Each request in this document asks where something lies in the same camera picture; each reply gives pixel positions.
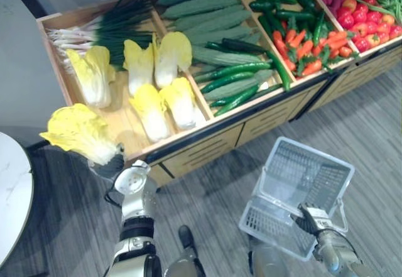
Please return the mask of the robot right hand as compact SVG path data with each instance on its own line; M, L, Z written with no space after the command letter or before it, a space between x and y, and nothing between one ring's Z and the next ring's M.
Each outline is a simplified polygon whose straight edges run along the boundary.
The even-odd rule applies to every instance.
M303 203L298 206L301 216L291 214L290 217L296 225L303 231L316 236L325 229L334 229L334 225L329 215L314 204Z

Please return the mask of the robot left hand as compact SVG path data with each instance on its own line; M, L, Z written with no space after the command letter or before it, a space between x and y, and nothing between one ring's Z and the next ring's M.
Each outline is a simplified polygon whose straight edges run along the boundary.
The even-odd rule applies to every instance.
M124 146L122 143L117 145L117 153L105 165L97 164L91 160L87 161L89 170L98 177L110 180L111 182L120 174L125 164Z

